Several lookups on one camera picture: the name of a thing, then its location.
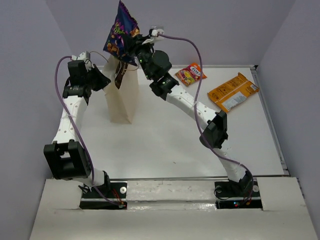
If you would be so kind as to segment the purple snack bag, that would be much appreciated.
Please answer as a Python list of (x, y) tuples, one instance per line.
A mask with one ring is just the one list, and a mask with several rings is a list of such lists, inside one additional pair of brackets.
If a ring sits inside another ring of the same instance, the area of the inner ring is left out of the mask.
[(136, 19), (131, 16), (125, 4), (120, 0), (114, 24), (109, 31), (103, 51), (126, 64), (137, 66), (135, 58), (129, 55), (129, 51), (127, 50), (129, 45), (125, 40), (134, 38), (139, 33), (140, 29)]

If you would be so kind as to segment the brown Kettle chips bag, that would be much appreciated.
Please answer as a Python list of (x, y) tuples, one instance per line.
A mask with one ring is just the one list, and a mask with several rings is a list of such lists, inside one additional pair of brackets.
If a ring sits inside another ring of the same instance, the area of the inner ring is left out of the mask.
[(127, 71), (128, 64), (124, 61), (120, 61), (117, 65), (117, 68), (115, 70), (115, 78), (114, 78), (114, 84), (115, 86), (120, 89), (123, 77)]

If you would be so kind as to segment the beige paper bag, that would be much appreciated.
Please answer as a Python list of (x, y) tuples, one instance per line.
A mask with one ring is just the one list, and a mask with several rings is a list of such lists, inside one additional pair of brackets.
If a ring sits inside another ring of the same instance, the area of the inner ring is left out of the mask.
[(119, 62), (119, 59), (111, 55), (103, 66), (102, 74), (111, 80), (103, 91), (110, 121), (116, 124), (131, 124), (138, 104), (138, 68), (128, 64), (120, 89), (118, 89), (115, 86), (115, 74)]

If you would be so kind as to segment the orange snack bar packet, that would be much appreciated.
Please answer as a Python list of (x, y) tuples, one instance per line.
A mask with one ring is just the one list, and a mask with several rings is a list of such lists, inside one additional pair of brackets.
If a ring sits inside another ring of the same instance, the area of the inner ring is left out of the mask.
[(253, 82), (239, 72), (237, 76), (214, 88), (207, 95), (215, 105), (228, 113), (259, 90)]

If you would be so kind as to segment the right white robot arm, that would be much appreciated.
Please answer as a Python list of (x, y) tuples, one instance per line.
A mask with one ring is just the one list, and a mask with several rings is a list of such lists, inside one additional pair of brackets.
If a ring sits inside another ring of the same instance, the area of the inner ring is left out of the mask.
[(176, 106), (196, 122), (200, 142), (216, 155), (224, 167), (227, 190), (235, 196), (248, 200), (254, 188), (251, 171), (242, 163), (228, 158), (222, 146), (228, 139), (227, 113), (217, 112), (198, 101), (198, 96), (189, 94), (179, 82), (169, 74), (172, 68), (168, 55), (154, 50), (154, 42), (164, 34), (155, 29), (147, 36), (122, 34), (125, 53), (136, 57), (145, 77), (151, 81), (152, 92), (164, 101)]

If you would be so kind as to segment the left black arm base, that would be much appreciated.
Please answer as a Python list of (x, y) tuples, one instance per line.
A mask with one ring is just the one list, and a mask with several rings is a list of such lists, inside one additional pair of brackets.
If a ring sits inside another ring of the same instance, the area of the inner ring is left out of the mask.
[(127, 181), (111, 181), (110, 190), (102, 186), (98, 187), (100, 195), (93, 187), (79, 185), (81, 198), (79, 207), (82, 210), (126, 210), (127, 202)]

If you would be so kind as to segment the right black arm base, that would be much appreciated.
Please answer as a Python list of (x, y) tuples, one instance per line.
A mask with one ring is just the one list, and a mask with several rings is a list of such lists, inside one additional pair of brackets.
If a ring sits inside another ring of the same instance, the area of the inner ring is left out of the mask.
[(253, 190), (246, 193), (235, 193), (230, 188), (228, 181), (216, 181), (213, 194), (215, 196), (215, 207), (222, 209), (262, 209), (262, 200), (258, 182), (254, 180)]

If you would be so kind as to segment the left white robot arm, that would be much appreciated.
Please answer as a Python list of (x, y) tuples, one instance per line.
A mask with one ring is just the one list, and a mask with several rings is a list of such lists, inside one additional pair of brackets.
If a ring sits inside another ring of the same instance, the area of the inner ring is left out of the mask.
[(71, 56), (67, 68), (69, 76), (63, 91), (56, 88), (62, 105), (59, 126), (43, 153), (55, 179), (80, 182), (104, 198), (111, 191), (110, 178), (104, 170), (94, 168), (80, 130), (92, 92), (103, 89), (111, 81), (87, 57)]

